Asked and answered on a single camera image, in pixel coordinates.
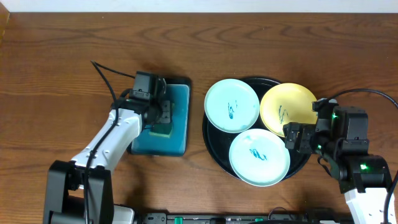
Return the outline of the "green and yellow sponge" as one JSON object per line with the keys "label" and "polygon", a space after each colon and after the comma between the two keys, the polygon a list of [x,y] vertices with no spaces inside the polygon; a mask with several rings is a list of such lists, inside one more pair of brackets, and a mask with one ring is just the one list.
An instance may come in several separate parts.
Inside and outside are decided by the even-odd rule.
{"label": "green and yellow sponge", "polygon": [[173,130],[172,123],[159,123],[150,128],[149,134],[161,138],[170,138]]}

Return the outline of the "yellow plate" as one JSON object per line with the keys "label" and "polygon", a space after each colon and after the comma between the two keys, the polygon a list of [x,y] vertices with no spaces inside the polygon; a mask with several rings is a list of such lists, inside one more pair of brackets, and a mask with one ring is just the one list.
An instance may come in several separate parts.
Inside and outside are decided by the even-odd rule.
{"label": "yellow plate", "polygon": [[283,126],[289,122],[315,124],[317,113],[312,111],[315,95],[296,83],[282,83],[268,90],[260,102],[260,116],[266,128],[284,137]]}

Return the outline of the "light green plate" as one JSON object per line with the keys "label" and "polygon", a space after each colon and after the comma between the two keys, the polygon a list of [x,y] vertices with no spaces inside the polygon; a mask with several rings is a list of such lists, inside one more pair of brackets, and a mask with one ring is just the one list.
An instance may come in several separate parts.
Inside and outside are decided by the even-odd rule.
{"label": "light green plate", "polygon": [[204,109],[214,127],[226,133],[240,133],[257,121],[259,98],[247,83],[229,78],[210,87],[205,95]]}
{"label": "light green plate", "polygon": [[290,168],[289,150],[280,137],[265,129],[238,134],[229,147],[229,163],[244,182],[256,187],[279,183]]}

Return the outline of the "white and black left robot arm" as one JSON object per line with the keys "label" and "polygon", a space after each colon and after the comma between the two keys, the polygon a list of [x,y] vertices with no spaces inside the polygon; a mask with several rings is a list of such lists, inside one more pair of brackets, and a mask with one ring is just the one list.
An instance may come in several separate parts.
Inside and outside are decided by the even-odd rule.
{"label": "white and black left robot arm", "polygon": [[70,161],[55,161],[47,173],[44,223],[134,223],[134,210],[114,204],[112,174],[146,124],[171,122],[169,100],[120,98],[103,127]]}

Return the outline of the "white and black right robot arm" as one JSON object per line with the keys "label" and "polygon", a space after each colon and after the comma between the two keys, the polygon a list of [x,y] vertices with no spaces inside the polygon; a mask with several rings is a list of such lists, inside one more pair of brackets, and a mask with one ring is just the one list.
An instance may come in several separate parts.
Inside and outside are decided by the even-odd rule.
{"label": "white and black right robot arm", "polygon": [[357,107],[331,104],[315,124],[283,127],[285,146],[316,154],[326,173],[338,181],[355,223],[396,223],[394,186],[386,160],[368,152],[368,115]]}

